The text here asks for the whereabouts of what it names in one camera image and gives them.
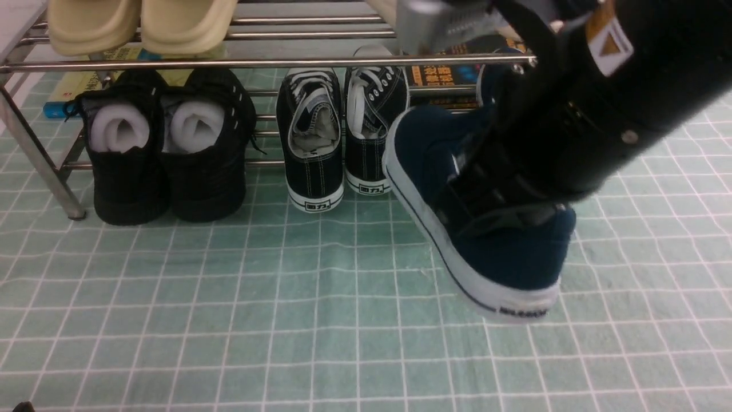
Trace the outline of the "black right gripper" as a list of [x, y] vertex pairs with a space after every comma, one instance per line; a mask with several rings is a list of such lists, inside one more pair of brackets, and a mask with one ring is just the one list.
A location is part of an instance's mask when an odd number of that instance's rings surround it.
[[543, 110], [518, 121], [533, 128], [528, 143], [522, 133], [502, 131], [491, 109], [451, 112], [432, 108], [432, 130], [450, 138], [455, 170], [432, 198], [432, 211], [450, 238], [477, 238], [518, 231], [538, 238], [572, 237], [572, 209], [566, 194], [551, 184], [547, 172], [532, 171], [520, 157], [544, 155], [539, 144], [560, 137], [572, 126], [572, 107]]

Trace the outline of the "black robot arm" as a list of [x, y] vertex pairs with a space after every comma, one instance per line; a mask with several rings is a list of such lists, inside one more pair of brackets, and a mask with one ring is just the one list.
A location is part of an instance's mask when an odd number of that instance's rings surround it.
[[536, 65], [497, 88], [459, 172], [429, 206], [449, 234], [569, 204], [730, 90], [729, 1], [605, 1], [554, 32], [497, 1]]

